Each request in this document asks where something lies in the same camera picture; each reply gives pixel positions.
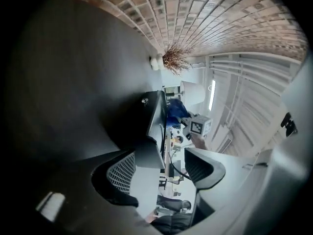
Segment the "brick ceiling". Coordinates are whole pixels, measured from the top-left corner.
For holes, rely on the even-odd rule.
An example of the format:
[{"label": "brick ceiling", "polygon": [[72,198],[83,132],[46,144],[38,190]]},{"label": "brick ceiling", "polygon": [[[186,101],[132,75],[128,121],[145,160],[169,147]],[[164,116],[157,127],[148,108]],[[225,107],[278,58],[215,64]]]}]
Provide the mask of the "brick ceiling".
[{"label": "brick ceiling", "polygon": [[83,0],[137,30],[162,51],[170,42],[193,55],[260,51],[302,60],[307,40],[280,0]]}]

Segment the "ceiling light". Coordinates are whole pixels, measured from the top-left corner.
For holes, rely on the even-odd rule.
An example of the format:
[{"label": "ceiling light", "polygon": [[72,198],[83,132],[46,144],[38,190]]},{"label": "ceiling light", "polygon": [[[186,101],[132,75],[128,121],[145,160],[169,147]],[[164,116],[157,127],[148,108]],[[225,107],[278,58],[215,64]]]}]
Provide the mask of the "ceiling light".
[{"label": "ceiling light", "polygon": [[212,110],[212,105],[213,105],[213,99],[214,99],[214,92],[215,92],[215,80],[212,81],[212,85],[209,86],[209,90],[211,91],[211,98],[210,98],[210,103],[209,103],[209,110]]}]

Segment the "dried plant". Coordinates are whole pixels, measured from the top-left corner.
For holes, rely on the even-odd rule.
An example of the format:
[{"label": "dried plant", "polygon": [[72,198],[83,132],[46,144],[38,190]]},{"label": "dried plant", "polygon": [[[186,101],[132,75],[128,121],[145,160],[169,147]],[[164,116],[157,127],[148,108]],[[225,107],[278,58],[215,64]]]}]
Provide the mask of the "dried plant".
[{"label": "dried plant", "polygon": [[177,42],[169,44],[163,56],[164,67],[179,76],[183,71],[192,68],[192,65],[185,60],[186,55],[192,52],[192,47],[182,47]]}]

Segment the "white lamp shade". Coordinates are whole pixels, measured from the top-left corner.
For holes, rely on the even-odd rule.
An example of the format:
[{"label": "white lamp shade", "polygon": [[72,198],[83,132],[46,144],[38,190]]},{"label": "white lamp shade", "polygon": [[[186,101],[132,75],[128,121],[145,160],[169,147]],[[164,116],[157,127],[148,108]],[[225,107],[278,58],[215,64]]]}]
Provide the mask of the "white lamp shade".
[{"label": "white lamp shade", "polygon": [[180,99],[185,106],[199,104],[205,99],[205,90],[201,84],[181,81],[180,92],[183,93]]}]

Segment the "cable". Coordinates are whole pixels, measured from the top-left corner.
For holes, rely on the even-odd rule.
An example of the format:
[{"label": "cable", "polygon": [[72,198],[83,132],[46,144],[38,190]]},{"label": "cable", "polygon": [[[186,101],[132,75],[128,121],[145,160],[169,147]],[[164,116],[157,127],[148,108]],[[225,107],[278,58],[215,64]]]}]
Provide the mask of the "cable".
[{"label": "cable", "polygon": [[172,162],[171,156],[170,156],[170,161],[171,161],[171,166],[174,168],[175,171],[177,171],[177,172],[178,172],[181,176],[183,176],[184,178],[191,180],[189,176],[182,174],[182,172],[179,171],[179,170],[174,166],[174,164],[173,164],[173,162]]}]

